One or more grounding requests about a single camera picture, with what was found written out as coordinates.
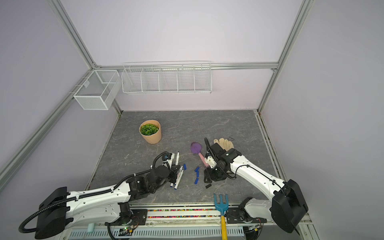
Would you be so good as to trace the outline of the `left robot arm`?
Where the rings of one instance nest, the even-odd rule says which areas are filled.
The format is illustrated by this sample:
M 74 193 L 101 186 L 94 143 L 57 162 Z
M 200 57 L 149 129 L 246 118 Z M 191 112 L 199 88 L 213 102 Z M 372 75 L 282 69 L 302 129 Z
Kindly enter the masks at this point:
M 129 175 L 117 184 L 89 191 L 54 190 L 19 226 L 22 234 L 34 233 L 35 239 L 54 237 L 66 229 L 102 222 L 125 225 L 134 217 L 129 203 L 154 194 L 165 183 L 175 184 L 181 165 L 161 165 Z

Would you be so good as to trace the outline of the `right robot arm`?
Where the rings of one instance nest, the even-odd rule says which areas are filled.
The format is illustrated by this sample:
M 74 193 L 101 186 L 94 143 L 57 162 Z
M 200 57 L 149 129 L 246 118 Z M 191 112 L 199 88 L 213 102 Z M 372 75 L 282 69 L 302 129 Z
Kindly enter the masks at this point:
M 209 164 L 206 172 L 211 181 L 241 177 L 267 197 L 268 201 L 262 205 L 252 197 L 243 200 L 236 215 L 240 221 L 262 218 L 273 221 L 287 233 L 297 230 L 297 225 L 309 208 L 295 181 L 284 181 L 267 173 L 235 149 L 225 151 L 221 147 L 209 148 L 206 159 Z

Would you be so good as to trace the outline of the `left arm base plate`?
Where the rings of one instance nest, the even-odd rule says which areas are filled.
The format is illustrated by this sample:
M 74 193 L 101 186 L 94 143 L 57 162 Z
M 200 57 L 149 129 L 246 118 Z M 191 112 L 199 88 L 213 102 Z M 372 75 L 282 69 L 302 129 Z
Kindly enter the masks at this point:
M 147 209 L 133 209 L 130 213 L 119 216 L 114 222 L 109 222 L 111 226 L 140 226 L 145 225 L 147 220 Z

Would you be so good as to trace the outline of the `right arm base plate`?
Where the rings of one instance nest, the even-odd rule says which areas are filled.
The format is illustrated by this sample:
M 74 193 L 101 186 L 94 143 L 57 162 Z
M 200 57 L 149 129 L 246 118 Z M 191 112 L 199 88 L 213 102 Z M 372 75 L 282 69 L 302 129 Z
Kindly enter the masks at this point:
M 252 218 L 245 210 L 240 208 L 229 208 L 224 215 L 228 224 L 264 224 L 267 220 L 264 218 Z

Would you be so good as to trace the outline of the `beige pot with green plant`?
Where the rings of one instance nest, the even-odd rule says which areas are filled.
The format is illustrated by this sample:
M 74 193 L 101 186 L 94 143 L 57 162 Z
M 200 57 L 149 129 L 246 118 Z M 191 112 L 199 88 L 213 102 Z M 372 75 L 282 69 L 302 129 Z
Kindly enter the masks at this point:
M 156 120 L 143 122 L 139 127 L 139 132 L 145 141 L 149 144 L 157 144 L 162 139 L 161 125 Z

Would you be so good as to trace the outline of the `beige work glove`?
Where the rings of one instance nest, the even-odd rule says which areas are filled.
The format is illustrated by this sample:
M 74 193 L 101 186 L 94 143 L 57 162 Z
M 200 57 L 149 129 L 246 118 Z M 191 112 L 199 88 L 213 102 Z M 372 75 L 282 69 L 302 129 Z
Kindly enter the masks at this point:
M 234 144 L 228 139 L 214 139 L 214 143 L 219 144 L 219 146 L 225 151 L 229 151 L 230 149 L 234 148 Z

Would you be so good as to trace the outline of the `white marker pen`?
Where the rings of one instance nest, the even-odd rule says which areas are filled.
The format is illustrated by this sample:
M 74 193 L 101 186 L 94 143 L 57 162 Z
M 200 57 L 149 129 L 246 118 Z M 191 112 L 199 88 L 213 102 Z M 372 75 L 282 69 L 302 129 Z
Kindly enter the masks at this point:
M 184 173 L 184 169 L 181 169 L 180 173 L 178 174 L 177 176 L 177 180 L 176 180 L 176 183 L 174 185 L 174 189 L 176 190 L 180 184 L 180 181 L 181 181 L 181 178 L 183 176 L 183 173 Z
M 180 152 L 177 152 L 176 154 L 176 160 L 175 160 L 175 165 L 179 164 L 179 157 L 180 157 Z
M 171 175 L 170 175 L 170 187 L 171 188 L 176 188 L 177 185 L 180 183 L 183 170 L 184 170 L 184 167 L 182 165 L 172 166 Z

